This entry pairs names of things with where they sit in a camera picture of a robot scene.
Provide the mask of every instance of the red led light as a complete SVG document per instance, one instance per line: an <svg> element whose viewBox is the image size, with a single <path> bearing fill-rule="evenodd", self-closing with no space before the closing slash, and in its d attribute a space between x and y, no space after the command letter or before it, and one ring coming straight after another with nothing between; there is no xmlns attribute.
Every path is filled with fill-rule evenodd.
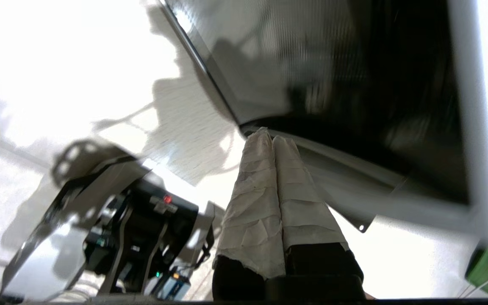
<svg viewBox="0 0 488 305"><path fill-rule="evenodd" d="M172 197L170 197L169 195L165 195L165 197L163 197L163 202L166 205L169 205L172 202Z"/></svg>

